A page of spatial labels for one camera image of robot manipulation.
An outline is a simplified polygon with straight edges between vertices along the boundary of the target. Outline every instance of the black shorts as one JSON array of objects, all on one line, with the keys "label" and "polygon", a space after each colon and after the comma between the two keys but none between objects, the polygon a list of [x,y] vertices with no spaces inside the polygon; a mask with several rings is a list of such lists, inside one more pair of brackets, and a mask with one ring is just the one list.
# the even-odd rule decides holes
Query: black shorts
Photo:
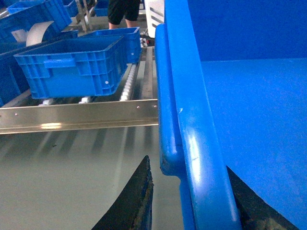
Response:
[{"label": "black shorts", "polygon": [[107,17],[109,22],[119,25],[123,17],[136,21],[139,16],[140,0],[109,0]]}]

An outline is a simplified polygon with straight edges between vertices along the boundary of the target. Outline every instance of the person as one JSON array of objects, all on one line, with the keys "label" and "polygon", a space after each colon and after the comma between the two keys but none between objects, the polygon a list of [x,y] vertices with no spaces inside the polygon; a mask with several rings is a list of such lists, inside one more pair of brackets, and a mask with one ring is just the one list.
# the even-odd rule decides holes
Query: person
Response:
[{"label": "person", "polygon": [[109,29],[117,29],[124,16],[128,28],[138,26],[139,8],[140,0],[109,0]]}]

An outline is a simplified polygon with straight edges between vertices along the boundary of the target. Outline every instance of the floor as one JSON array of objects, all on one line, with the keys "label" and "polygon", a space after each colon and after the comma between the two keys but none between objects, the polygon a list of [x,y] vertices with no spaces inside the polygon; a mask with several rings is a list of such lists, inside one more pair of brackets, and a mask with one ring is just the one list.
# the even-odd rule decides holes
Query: floor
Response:
[{"label": "floor", "polygon": [[0,136],[0,229],[91,229],[145,155],[153,230],[183,229],[179,179],[159,169],[157,126]]}]

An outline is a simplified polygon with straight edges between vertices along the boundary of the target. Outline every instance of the blue plastic bin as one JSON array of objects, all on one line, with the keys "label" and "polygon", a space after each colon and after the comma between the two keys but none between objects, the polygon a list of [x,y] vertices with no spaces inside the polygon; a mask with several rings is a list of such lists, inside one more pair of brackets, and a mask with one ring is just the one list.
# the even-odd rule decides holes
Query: blue plastic bin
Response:
[{"label": "blue plastic bin", "polygon": [[63,0],[63,4],[70,17],[75,17],[78,14],[78,7],[75,0]]},{"label": "blue plastic bin", "polygon": [[108,0],[99,0],[95,6],[95,12],[98,17],[107,16]]},{"label": "blue plastic bin", "polygon": [[38,5],[42,2],[44,2],[44,0],[19,1],[15,4],[13,4],[12,6],[9,6],[7,8],[7,10],[10,14],[12,14],[12,13],[16,13],[18,11],[23,11],[23,10],[29,8],[29,7],[36,6],[36,5]]},{"label": "blue plastic bin", "polygon": [[122,36],[67,39],[15,58],[33,98],[113,94],[127,69]]},{"label": "blue plastic bin", "polygon": [[19,0],[3,0],[3,3],[6,7],[12,6],[13,4],[19,2]]},{"label": "blue plastic bin", "polygon": [[43,44],[25,47],[25,43],[0,43],[0,107],[29,89],[23,70],[13,55],[61,39],[76,38],[78,31],[62,32],[57,38]]},{"label": "blue plastic bin", "polygon": [[0,39],[3,42],[16,42],[12,35],[13,31],[21,29],[29,31],[35,23],[48,21],[54,21],[54,23],[47,29],[45,39],[56,37],[71,23],[62,0],[47,0],[0,19]]},{"label": "blue plastic bin", "polygon": [[104,35],[123,35],[125,36],[126,48],[127,48],[127,62],[137,63],[141,55],[140,46],[140,28],[122,28],[115,30],[97,30],[90,34],[85,35],[85,37],[92,36],[104,36]]},{"label": "blue plastic bin", "polygon": [[299,0],[165,1],[156,60],[170,84],[159,90],[174,92],[176,109],[173,135],[160,134],[161,168],[184,159],[195,229],[240,229],[225,164],[307,229],[306,12]]}]

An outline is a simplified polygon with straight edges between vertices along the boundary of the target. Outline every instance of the roller conveyor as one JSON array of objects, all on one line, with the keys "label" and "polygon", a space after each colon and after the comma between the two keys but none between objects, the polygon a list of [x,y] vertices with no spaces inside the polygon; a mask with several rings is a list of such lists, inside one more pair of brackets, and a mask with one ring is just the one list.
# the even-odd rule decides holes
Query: roller conveyor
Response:
[{"label": "roller conveyor", "polygon": [[107,97],[35,100],[26,91],[0,108],[0,134],[158,124],[154,48],[143,48]]}]

